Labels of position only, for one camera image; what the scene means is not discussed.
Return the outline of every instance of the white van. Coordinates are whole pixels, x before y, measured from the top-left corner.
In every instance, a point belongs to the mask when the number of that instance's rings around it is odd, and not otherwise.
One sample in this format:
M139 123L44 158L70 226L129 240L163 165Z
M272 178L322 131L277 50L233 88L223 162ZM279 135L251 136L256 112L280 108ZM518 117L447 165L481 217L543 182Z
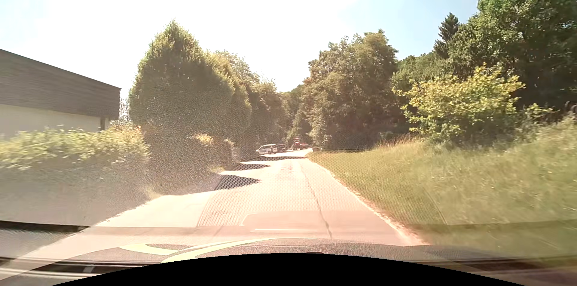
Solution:
M263 145L260 147L260 149L257 149L256 152L259 155L264 155L264 154L276 154L279 151L279 148L276 146L276 144L267 144L267 145Z

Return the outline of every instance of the narrow country road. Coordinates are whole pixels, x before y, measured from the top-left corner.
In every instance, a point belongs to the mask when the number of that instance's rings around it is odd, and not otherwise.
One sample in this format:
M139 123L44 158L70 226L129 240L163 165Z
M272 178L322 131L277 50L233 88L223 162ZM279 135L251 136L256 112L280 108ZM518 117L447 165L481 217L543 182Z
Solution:
M412 245L329 172L310 162L305 157L309 151L244 162L233 171L197 181L177 195L160 196L21 258L56 262L129 244L199 245L253 238Z

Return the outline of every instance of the grass verge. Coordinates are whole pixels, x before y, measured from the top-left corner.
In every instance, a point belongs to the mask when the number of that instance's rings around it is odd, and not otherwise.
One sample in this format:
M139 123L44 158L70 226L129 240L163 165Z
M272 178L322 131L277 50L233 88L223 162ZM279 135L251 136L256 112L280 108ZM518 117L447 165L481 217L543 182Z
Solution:
M577 126L570 120L506 150L409 140L307 156L430 244L520 257L577 253Z

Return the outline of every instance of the blue sky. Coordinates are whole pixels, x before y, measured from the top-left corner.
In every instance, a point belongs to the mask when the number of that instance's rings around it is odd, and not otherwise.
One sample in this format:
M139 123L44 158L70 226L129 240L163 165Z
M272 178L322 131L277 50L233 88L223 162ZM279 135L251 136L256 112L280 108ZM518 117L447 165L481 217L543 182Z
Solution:
M385 31L398 58L427 53L452 12L478 0L0 0L0 48L122 88L155 33L176 18L203 48L246 57L288 91L328 42Z

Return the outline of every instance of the road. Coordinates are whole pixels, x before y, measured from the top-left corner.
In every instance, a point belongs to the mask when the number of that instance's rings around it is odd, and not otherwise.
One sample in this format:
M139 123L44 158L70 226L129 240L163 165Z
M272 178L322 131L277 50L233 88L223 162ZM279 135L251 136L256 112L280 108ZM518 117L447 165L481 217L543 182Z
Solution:
M56 262L128 244L197 245L253 238L414 245L330 172L310 162L305 157L309 151L266 155L233 171L197 179L175 195L160 196L21 258Z

